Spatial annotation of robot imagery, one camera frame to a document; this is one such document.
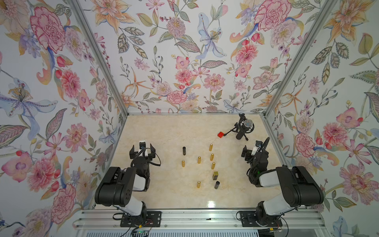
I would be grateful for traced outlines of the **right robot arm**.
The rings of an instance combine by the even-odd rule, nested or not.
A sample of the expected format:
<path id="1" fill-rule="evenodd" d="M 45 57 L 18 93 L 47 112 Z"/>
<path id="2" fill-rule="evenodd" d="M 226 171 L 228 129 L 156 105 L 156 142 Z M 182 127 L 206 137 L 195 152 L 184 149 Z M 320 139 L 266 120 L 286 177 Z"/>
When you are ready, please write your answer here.
<path id="1" fill-rule="evenodd" d="M 279 166 L 268 170 L 266 146 L 253 150 L 244 147 L 241 157 L 250 165 L 247 177 L 258 188 L 280 187 L 281 193 L 270 200 L 259 202 L 256 217 L 260 221 L 278 219 L 286 212 L 301 206 L 313 206 L 324 202 L 324 194 L 304 166 Z"/>

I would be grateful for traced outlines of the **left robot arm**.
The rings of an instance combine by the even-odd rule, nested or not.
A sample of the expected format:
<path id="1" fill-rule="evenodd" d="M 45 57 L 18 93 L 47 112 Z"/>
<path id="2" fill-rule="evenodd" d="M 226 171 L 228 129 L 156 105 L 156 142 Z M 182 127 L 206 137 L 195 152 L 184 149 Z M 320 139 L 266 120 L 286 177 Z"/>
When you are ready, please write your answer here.
<path id="1" fill-rule="evenodd" d="M 133 192 L 146 192 L 150 185 L 150 166 L 160 167 L 161 163 L 153 163 L 156 157 L 153 145 L 146 146 L 146 142 L 139 143 L 139 150 L 135 147 L 129 152 L 130 167 L 120 168 L 112 166 L 106 172 L 95 192 L 95 203 L 103 206 L 113 206 L 131 217 L 145 219 L 146 204 L 137 200 Z"/>

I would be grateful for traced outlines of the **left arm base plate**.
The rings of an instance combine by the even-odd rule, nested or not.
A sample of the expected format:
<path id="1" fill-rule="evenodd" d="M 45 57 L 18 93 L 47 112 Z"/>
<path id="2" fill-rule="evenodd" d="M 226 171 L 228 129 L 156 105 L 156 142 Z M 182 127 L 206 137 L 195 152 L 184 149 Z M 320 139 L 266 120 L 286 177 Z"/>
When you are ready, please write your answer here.
<path id="1" fill-rule="evenodd" d="M 132 228 L 142 228 L 142 227 L 160 227 L 162 220 L 161 211 L 147 211 L 142 212 L 139 216 L 131 216 L 128 214 L 123 214 L 120 222 L 121 227 L 132 227 Z"/>

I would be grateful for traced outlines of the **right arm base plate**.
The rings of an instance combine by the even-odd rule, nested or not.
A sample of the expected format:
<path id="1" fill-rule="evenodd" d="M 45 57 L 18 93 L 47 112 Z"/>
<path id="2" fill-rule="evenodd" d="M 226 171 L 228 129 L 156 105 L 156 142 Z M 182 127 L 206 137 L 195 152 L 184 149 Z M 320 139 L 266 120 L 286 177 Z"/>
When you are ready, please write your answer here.
<path id="1" fill-rule="evenodd" d="M 239 211 L 236 218 L 243 227 L 278 228 L 283 226 L 279 216 L 266 215 L 264 212 Z"/>

